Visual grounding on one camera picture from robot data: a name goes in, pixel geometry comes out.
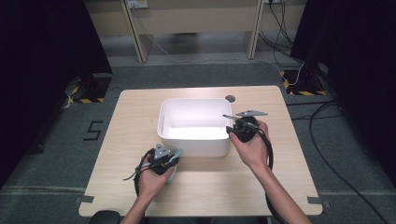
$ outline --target desk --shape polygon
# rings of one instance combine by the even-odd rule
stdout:
[[[123,91],[110,121],[92,176],[85,191],[92,203],[81,203],[79,213],[99,210],[124,216],[136,195],[130,176],[140,158],[156,143],[157,122],[163,101],[171,98],[223,98],[235,96],[232,110],[266,111],[273,144],[274,173],[308,215],[319,215],[321,204],[280,89],[275,86],[187,88]],[[233,144],[222,158],[181,158],[173,183],[149,206],[148,217],[271,216],[262,186],[241,162]]]
[[[128,0],[121,1],[141,63],[147,60],[151,39],[157,34],[244,32],[247,57],[253,57],[263,0],[150,0],[148,8],[135,10],[127,8]]]

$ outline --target black curtain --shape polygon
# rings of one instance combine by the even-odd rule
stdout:
[[[0,186],[36,147],[76,77],[112,73],[82,0],[0,2]]]

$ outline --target black tape mark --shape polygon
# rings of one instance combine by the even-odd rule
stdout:
[[[94,120],[91,122],[90,128],[88,129],[87,133],[96,133],[96,137],[94,138],[84,138],[84,141],[96,141],[99,139],[99,135],[102,132],[102,130],[92,130],[92,126],[95,123],[103,123],[102,120]]]

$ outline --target white plastic bin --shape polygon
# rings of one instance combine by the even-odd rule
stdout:
[[[230,148],[226,126],[233,126],[231,105],[221,98],[181,98],[163,102],[158,135],[169,149],[183,149],[183,157],[222,157]]]

